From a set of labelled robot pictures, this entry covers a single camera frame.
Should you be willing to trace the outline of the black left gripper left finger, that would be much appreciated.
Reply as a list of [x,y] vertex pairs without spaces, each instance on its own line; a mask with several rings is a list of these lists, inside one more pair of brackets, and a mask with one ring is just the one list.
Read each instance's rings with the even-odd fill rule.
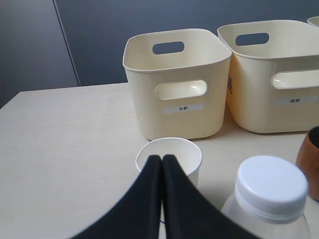
[[162,163],[148,157],[125,195],[105,215],[74,239],[157,239],[161,213]]

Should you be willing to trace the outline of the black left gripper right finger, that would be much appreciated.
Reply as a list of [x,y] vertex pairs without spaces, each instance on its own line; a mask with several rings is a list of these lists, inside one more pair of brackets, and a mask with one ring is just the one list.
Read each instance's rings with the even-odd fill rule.
[[185,175],[177,158],[162,160],[164,221],[168,239],[250,239],[252,234],[212,206]]

